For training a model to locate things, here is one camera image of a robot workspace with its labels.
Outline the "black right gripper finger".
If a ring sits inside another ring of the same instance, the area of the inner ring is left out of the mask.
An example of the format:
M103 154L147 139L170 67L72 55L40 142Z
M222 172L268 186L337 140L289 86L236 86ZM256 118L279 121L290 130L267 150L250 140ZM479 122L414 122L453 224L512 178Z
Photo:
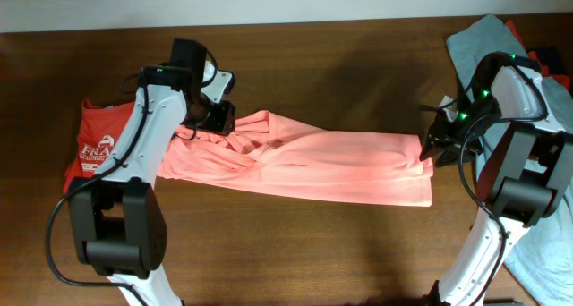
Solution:
M444 150L435 162L437 167L458 165L460 154L456 151Z
M422 151L419 159L424 161L433 158L441 153L441 140L439 137L428 133L422 145Z

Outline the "salmon pink printed t-shirt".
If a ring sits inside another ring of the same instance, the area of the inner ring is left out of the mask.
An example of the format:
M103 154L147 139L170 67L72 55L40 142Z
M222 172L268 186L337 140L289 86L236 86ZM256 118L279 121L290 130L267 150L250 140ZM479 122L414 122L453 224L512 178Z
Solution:
M227 136L180 127L158 176L342 203L429 207L432 161L413 134L328 131L261 110Z

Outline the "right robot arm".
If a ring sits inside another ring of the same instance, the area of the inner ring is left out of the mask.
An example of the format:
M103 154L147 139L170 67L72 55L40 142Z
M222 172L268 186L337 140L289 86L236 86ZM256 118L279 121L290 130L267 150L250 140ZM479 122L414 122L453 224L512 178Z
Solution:
M477 205L455 265L424 296L425 305L482 305L511 249L552 215L572 177L572 135L553 115L536 61L492 52L466 90L434 108L420 158L437 166L482 158L477 183L460 178Z

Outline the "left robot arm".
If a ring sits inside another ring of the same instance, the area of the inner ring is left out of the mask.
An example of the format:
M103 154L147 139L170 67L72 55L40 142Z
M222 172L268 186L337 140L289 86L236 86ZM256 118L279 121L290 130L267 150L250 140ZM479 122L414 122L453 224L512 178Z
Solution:
M181 305L162 266L167 224L154 193L158 169L175 131L227 136L235 85L200 42L175 39L169 60L135 74L135 104L117 143L90 178L76 177L57 203L67 206L80 263L120 290L131 305Z

